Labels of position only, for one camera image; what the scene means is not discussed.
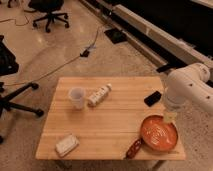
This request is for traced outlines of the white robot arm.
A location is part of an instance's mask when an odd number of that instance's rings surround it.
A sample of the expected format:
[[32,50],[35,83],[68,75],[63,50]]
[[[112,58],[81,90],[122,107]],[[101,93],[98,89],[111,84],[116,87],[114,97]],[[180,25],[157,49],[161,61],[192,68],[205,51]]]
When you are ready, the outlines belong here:
[[162,96],[162,103],[165,106],[163,121],[173,122],[177,110],[186,100],[213,114],[213,88],[206,84],[209,78],[210,69],[202,63],[190,64],[170,72]]

